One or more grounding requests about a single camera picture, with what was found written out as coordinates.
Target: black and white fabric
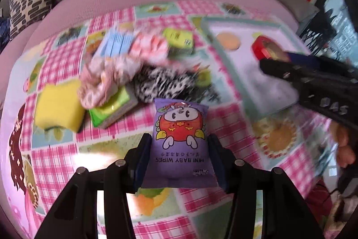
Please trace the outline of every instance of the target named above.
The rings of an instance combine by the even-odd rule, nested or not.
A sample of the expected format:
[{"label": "black and white fabric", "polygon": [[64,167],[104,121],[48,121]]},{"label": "black and white fabric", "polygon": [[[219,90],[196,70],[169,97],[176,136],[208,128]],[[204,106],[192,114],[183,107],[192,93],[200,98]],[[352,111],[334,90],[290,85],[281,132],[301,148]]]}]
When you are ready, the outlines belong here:
[{"label": "black and white fabric", "polygon": [[155,98],[176,98],[183,91],[195,87],[196,75],[179,74],[163,67],[144,66],[133,78],[136,97],[146,103]]},{"label": "black and white fabric", "polygon": [[10,40],[51,10],[52,0],[10,0]]}]

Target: plastic bag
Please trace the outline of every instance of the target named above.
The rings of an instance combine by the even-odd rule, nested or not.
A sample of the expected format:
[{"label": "plastic bag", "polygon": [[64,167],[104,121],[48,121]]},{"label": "plastic bag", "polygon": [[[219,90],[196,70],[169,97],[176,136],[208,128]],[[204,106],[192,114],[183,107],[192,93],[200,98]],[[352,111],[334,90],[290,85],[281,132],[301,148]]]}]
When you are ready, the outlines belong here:
[{"label": "plastic bag", "polygon": [[161,98],[155,99],[155,107],[153,142],[146,173],[146,178],[152,180],[152,187],[216,186],[205,132],[208,107]]}]

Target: cloth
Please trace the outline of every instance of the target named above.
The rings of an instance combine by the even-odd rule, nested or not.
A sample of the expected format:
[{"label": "cloth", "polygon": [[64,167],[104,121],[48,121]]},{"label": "cloth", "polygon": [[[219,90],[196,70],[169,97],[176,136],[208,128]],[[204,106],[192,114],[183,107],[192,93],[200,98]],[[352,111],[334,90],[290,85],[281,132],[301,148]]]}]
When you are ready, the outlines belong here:
[{"label": "cloth", "polygon": [[315,188],[310,191],[306,203],[317,223],[324,225],[325,218],[328,218],[333,204],[323,179],[318,180]]},{"label": "cloth", "polygon": [[113,58],[93,57],[86,62],[80,75],[79,100],[86,109],[104,105],[118,87],[131,81],[142,62],[127,55]]},{"label": "cloth", "polygon": [[0,53],[8,44],[10,38],[10,19],[0,18]]},{"label": "cloth", "polygon": [[160,28],[140,28],[134,31],[135,40],[129,51],[129,55],[141,59],[143,63],[152,66],[160,66],[185,72],[186,68],[178,61],[169,60],[169,44]]},{"label": "cloth", "polygon": [[194,73],[180,74],[172,69],[145,66],[133,78],[134,93],[143,102],[153,102],[155,98],[176,98],[184,90],[194,88],[195,81]]},{"label": "cloth", "polygon": [[136,38],[129,54],[145,60],[150,65],[161,65],[166,62],[169,52],[168,42],[160,30],[136,31]]}]

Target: black and white pillow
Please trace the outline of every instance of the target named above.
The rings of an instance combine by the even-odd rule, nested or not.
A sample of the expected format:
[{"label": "black and white pillow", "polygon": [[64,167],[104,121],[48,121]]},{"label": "black and white pillow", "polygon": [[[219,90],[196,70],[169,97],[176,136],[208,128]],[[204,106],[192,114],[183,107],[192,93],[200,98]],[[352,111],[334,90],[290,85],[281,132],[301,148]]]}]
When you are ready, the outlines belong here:
[{"label": "black and white pillow", "polygon": [[52,0],[10,0],[10,40],[51,10]]}]

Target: robotic arm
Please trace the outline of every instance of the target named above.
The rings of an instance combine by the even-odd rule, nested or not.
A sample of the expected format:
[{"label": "robotic arm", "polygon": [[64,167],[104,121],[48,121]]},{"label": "robotic arm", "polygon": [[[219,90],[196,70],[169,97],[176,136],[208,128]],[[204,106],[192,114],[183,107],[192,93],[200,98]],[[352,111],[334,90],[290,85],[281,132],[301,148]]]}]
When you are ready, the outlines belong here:
[{"label": "robotic arm", "polygon": [[[326,58],[289,54],[291,62],[260,61],[266,74],[282,78],[299,92],[299,103],[358,130],[357,73],[354,68]],[[141,186],[152,137],[144,134],[138,147],[106,169],[89,172],[79,167],[53,204],[35,239],[97,239],[97,191],[104,191],[108,239],[134,239],[126,194]],[[216,135],[208,137],[209,155],[219,186],[234,194],[224,239],[252,239],[256,191],[263,191],[263,238],[323,239],[313,214],[281,168],[255,169],[222,147]],[[358,234],[358,208],[337,239]]]}]

